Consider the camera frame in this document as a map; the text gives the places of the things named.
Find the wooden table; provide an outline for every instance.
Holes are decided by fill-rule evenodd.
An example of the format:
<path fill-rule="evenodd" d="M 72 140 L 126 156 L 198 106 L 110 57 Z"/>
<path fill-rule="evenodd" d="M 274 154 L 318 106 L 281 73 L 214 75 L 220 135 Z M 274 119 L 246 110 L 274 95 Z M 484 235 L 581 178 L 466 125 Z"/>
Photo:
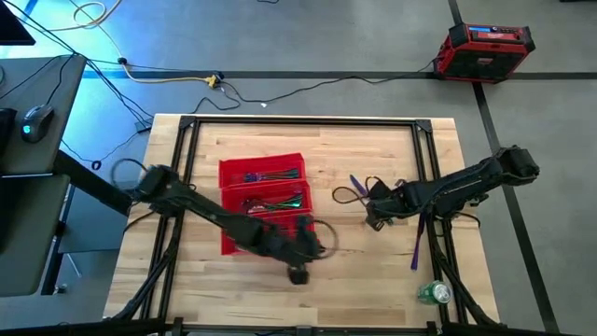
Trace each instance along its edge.
<path fill-rule="evenodd" d="M 156 116 L 145 165 L 170 164 L 180 117 Z M 464 168 L 454 120 L 431 120 L 441 173 Z M 426 321 L 438 321 L 437 307 L 416 299 L 417 288 L 433 281 L 426 235 L 419 270 L 410 270 L 417 217 L 375 232 L 364 223 L 366 212 L 360 203 L 341 205 L 331 198 L 335 187 L 351 186 L 349 174 L 361 180 L 376 175 L 389 185 L 398 178 L 418 179 L 409 130 L 202 123 L 191 183 L 198 192 L 219 202 L 220 160 L 291 152 L 300 152 L 305 158 L 314 216 L 337 229 L 340 250 L 333 258 L 308 266 L 309 285 L 293 286 L 281 262 L 256 256 L 221 256 L 220 230 L 187 212 L 168 320 L 181 316 L 185 324 L 382 328 L 423 328 Z M 186 155 L 183 149 L 180 172 Z M 146 205 L 137 205 L 130 220 L 146 212 Z M 146 279 L 157 224 L 158 216 L 153 216 L 126 233 L 105 315 L 120 311 Z M 324 245 L 330 242 L 325 228 L 316 229 Z M 497 320 L 477 224 L 455 219 L 452 233 L 463 282 L 485 312 Z M 160 288 L 161 283 L 152 316 L 157 313 Z M 452 304 L 450 313 L 455 320 Z"/>

